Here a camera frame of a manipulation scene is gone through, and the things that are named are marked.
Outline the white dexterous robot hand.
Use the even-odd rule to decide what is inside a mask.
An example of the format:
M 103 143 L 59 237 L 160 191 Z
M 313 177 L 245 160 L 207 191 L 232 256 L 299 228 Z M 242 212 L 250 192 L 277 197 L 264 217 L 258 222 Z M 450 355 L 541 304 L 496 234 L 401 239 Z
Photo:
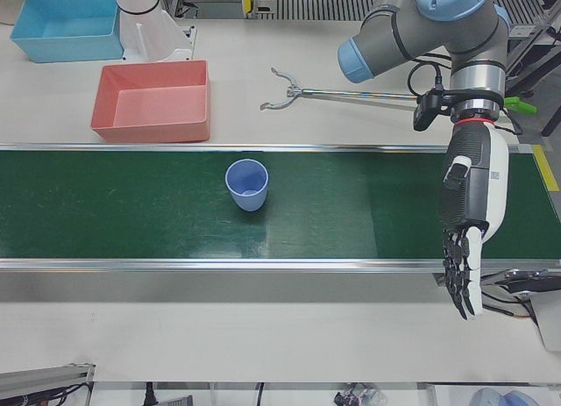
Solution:
M 501 227 L 508 198 L 509 150 L 494 123 L 458 121 L 444 158 L 439 194 L 444 283 L 463 319 L 483 312 L 481 255 Z

